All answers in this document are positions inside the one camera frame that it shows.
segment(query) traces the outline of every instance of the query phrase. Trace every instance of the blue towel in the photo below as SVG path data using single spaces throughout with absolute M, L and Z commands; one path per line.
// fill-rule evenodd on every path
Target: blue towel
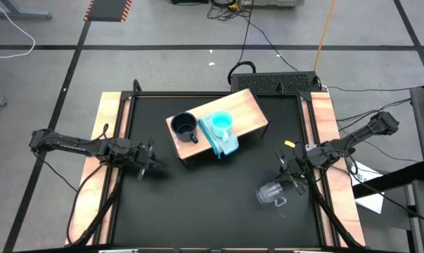
M 212 133 L 212 117 L 211 114 L 205 115 L 198 120 L 199 127 L 203 130 L 205 137 L 210 142 L 215 155 L 221 159 L 221 153 L 228 155 L 238 149 L 238 137 L 232 132 L 229 133 L 229 139 L 223 141 L 222 138 L 216 137 Z

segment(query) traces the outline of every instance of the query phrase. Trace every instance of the blue cup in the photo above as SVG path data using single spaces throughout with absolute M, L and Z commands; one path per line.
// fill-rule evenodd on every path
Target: blue cup
M 212 133 L 223 141 L 228 141 L 232 127 L 232 115 L 228 111 L 217 111 L 212 113 Z

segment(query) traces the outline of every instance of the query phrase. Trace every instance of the black floor stripe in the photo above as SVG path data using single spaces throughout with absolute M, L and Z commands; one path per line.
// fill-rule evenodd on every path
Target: black floor stripe
M 51 121 L 48 125 L 48 128 L 50 129 L 55 129 L 57 125 L 58 118 L 60 117 L 60 113 L 62 111 L 63 102 L 65 102 L 66 94 L 68 92 L 68 89 L 70 88 L 72 76 L 76 69 L 77 62 L 79 61 L 80 53 L 82 52 L 82 45 L 85 42 L 89 28 L 90 22 L 86 22 L 84 24 L 84 28 L 82 29 L 82 33 L 80 34 L 79 41 L 76 45 L 71 64 L 68 68 L 68 72 L 65 77 L 65 81 L 63 82 L 60 94 L 58 95 L 56 106 L 52 113 Z M 46 153 L 40 154 L 40 158 L 42 158 L 43 160 L 45 157 Z M 23 226 L 23 221 L 26 216 L 27 209 L 29 208 L 30 200 L 32 199 L 32 195 L 34 193 L 35 186 L 37 185 L 37 181 L 42 167 L 43 163 L 40 160 L 37 160 L 35 162 L 34 169 L 32 170 L 32 173 L 30 175 L 29 182 L 27 183 L 27 187 L 21 200 L 20 206 L 18 208 L 18 212 L 16 213 L 15 220 L 13 221 L 12 228 L 10 230 L 10 233 L 8 234 L 7 241 L 4 246 L 4 252 L 12 252 L 13 248 L 15 247 L 16 240 L 18 239 L 21 227 Z
M 411 26 L 410 20 L 407 17 L 406 11 L 404 10 L 404 7 L 401 4 L 400 0 L 394 0 L 394 4 L 396 5 L 397 10 L 399 11 L 399 14 L 401 16 L 402 22 L 404 22 L 404 25 L 406 26 L 407 32 L 409 33 L 409 36 L 413 42 L 413 45 L 418 48 L 418 56 L 420 57 L 421 63 L 424 67 L 424 50 L 421 46 L 421 43 L 416 36 L 415 31 L 413 30 L 413 27 Z
M 315 51 L 318 45 L 274 45 L 278 50 Z M 35 50 L 75 50 L 76 45 L 37 45 Z M 175 51 L 175 50 L 241 50 L 243 45 L 203 44 L 203 45 L 84 45 L 82 50 L 104 51 Z M 0 50 L 28 50 L 29 45 L 0 45 Z M 246 45 L 245 50 L 272 50 L 270 45 Z M 393 45 L 324 45 L 323 51 L 424 51 L 424 46 Z

